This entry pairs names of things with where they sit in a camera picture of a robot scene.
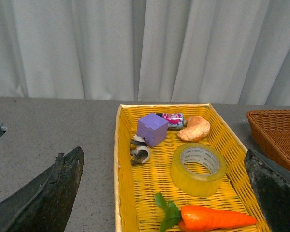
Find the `gray table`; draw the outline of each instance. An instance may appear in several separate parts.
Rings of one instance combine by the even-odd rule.
[[[59,152],[81,146],[83,176],[67,232],[113,232],[113,149],[120,104],[157,102],[0,97],[0,202],[55,161]],[[250,136],[246,112],[289,107],[213,104],[247,148],[261,151]]]

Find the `tape core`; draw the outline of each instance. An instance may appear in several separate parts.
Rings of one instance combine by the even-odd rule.
[[[199,147],[190,147],[182,151],[180,155],[180,161],[182,164],[185,164],[188,162],[194,162],[194,163],[199,163],[205,166],[210,171],[210,174],[202,174],[202,175],[214,174],[219,170],[219,167],[220,167],[219,161],[213,153]]]

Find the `tape roll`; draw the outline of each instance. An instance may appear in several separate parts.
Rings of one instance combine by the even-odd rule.
[[[210,174],[190,171],[184,165],[187,162],[204,165]],[[186,143],[175,150],[171,178],[183,192],[196,197],[207,197],[218,190],[226,170],[226,161],[216,150],[200,143]]]

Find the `can label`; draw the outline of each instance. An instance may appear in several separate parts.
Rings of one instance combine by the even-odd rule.
[[[184,116],[182,113],[162,113],[162,118],[169,122],[168,128],[170,129],[182,129],[184,127]]]

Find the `black and white toy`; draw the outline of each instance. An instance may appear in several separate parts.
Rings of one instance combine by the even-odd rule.
[[[134,166],[146,163],[150,158],[150,150],[145,140],[142,137],[135,135],[134,139],[131,139],[131,143],[136,145],[136,149],[130,149],[130,153],[133,155],[131,164]]]

